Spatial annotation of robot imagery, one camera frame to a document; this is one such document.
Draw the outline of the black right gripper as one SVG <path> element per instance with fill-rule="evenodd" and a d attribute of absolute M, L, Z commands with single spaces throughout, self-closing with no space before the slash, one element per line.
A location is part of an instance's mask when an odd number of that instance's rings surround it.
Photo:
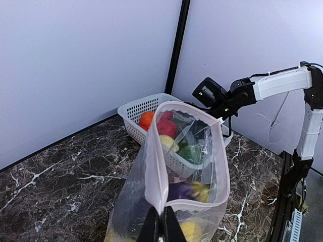
<path fill-rule="evenodd" d="M 208 114 L 215 118 L 221 117 L 223 120 L 226 120 L 233 115 L 238 116 L 238 109 L 239 106 L 235 104 L 218 101 L 208 110 Z"/>

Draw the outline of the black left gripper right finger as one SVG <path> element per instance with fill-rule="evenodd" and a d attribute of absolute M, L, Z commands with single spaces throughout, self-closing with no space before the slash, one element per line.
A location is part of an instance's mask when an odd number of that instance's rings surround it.
<path fill-rule="evenodd" d="M 180 224 L 171 206 L 166 206 L 162 214 L 163 237 L 166 242 L 186 242 Z"/>

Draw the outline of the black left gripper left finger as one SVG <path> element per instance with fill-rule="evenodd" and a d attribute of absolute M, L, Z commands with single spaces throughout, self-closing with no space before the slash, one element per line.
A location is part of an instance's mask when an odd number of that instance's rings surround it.
<path fill-rule="evenodd" d="M 154 207 L 148 210 L 146 219 L 137 238 L 137 242 L 158 242 L 159 215 Z"/>

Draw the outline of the yellow toy lemon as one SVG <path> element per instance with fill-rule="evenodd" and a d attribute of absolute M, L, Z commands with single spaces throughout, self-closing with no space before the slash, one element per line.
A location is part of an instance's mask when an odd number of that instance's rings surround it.
<path fill-rule="evenodd" d="M 180 223 L 180 228 L 187 242 L 200 242 L 203 235 L 203 226 L 193 221 Z"/>

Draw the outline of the dark purple toy eggplant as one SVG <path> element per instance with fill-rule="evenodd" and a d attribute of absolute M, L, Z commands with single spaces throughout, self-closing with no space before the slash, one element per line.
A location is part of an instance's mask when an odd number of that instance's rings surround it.
<path fill-rule="evenodd" d="M 130 238 L 137 238 L 139 232 L 143 226 L 144 219 L 148 214 L 148 210 L 157 205 L 157 208 L 163 208 L 165 202 L 185 199 L 198 201 L 197 192 L 193 190 L 193 183 L 191 181 L 180 181 L 177 183 L 170 183 L 168 186 L 168 195 L 163 196 L 163 192 L 149 192 L 146 193 L 142 190 L 138 195 L 139 198 L 134 197 L 127 198 L 130 200 L 127 202 L 129 205 L 129 211 L 125 212 L 123 218 L 118 219 L 125 226 L 125 233 Z"/>

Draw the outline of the yellow toy pear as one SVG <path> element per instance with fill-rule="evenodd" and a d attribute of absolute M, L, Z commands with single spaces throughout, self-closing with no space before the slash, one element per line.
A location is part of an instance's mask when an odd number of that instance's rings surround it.
<path fill-rule="evenodd" d="M 207 203 L 209 198 L 210 184 L 202 184 L 198 181 L 191 181 L 192 195 L 195 200 Z"/>

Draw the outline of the light green toy fruit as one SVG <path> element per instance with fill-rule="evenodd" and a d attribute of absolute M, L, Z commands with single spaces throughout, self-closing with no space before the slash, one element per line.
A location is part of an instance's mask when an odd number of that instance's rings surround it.
<path fill-rule="evenodd" d="M 187 162 L 199 165 L 202 162 L 201 148 L 197 145 L 188 145 L 179 149 L 177 154 Z"/>

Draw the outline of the cream toy apple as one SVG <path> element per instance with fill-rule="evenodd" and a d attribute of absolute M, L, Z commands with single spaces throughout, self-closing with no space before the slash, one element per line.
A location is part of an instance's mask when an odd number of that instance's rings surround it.
<path fill-rule="evenodd" d="M 160 135 L 159 136 L 161 143 L 170 149 L 174 143 L 174 139 L 168 135 Z"/>

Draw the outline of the clear zip top bag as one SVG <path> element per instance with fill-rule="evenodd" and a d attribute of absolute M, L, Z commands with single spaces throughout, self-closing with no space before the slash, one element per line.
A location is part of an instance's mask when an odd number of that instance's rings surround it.
<path fill-rule="evenodd" d="M 159 215 L 159 238 L 158 241 L 164 241 L 162 214 L 166 206 L 171 206 L 179 222 L 193 221 L 203 226 L 203 235 L 201 241 L 211 241 L 216 233 L 219 224 L 226 212 L 227 201 L 230 193 L 230 176 L 208 177 L 206 181 L 202 179 L 205 175 L 201 170 L 197 170 L 189 178 L 182 178 L 165 166 L 165 156 L 170 151 L 178 152 L 180 148 L 188 145 L 197 145 L 201 148 L 202 162 L 210 161 L 214 156 L 212 142 L 212 131 L 215 126 L 211 126 L 204 121 L 200 121 L 195 116 L 186 113 L 181 108 L 183 102 L 165 102 L 162 103 L 154 113 L 152 123 L 147 131 L 145 142 L 142 144 L 138 155 L 133 163 L 131 171 L 126 179 L 119 197 L 109 217 L 105 241 L 137 241 L 137 238 L 130 238 L 125 233 L 125 226 L 118 221 L 122 219 L 125 212 L 129 211 L 127 198 L 139 198 L 139 193 L 144 190 L 149 192 L 163 192 L 163 196 L 168 195 L 168 186 L 170 183 L 183 181 L 197 181 L 202 184 L 210 184 L 209 198 L 207 203 L 178 199 L 165 202 L 163 208 L 154 208 Z M 160 134 L 157 130 L 157 124 L 166 111 L 172 111 L 174 116 L 170 119 L 177 127 L 174 143 L 170 149 L 164 146 L 160 141 Z"/>

